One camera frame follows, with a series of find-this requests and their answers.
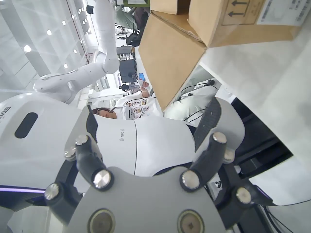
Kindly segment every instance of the white ceiling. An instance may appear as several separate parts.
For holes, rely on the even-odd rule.
[[[34,79],[86,64],[90,26],[82,24],[82,7],[82,0],[0,1],[0,89],[32,90]],[[24,51],[25,45],[31,52]]]

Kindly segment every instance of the circular sensor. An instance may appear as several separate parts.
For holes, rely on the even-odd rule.
[[[114,227],[114,215],[107,209],[96,211],[89,220],[90,233],[113,233]]]
[[[203,233],[204,223],[201,216],[193,210],[183,211],[178,216],[178,233]]]

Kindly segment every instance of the metal screw head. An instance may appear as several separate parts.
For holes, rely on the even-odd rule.
[[[99,171],[93,180],[94,186],[98,189],[102,189],[107,186],[111,181],[111,174],[107,170]]]
[[[249,204],[252,201],[252,196],[246,188],[238,188],[235,195],[238,200],[243,204]]]
[[[227,142],[227,138],[222,132],[214,132],[213,139],[222,144]]]
[[[186,210],[178,217],[177,229],[178,233],[203,233],[204,223],[196,211]]]
[[[182,176],[182,183],[190,190],[195,190],[200,185],[200,180],[197,174],[191,170],[185,171]]]
[[[232,150],[226,149],[224,158],[228,161],[233,161],[234,160],[234,152]]]
[[[69,150],[66,150],[64,153],[65,158],[72,158],[76,154],[76,147],[71,146]]]
[[[101,209],[92,215],[89,221],[90,233],[112,233],[115,228],[115,218],[111,211]]]
[[[88,139],[89,139],[89,136],[87,136],[87,135],[79,135],[79,136],[76,138],[76,145],[77,145],[77,146],[81,146],[81,145],[83,145],[84,143],[86,143]]]
[[[57,195],[59,194],[59,187],[56,183],[52,183],[51,185],[49,185],[45,192],[44,192],[44,197],[46,200],[52,200],[55,197],[57,197]]]

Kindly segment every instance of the white table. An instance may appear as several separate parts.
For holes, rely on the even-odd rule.
[[[210,48],[200,65],[311,169],[311,15],[294,41]]]

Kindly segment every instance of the nfc logo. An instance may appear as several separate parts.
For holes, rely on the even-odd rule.
[[[124,141],[124,129],[120,129],[121,131],[121,138],[119,139],[120,141]]]

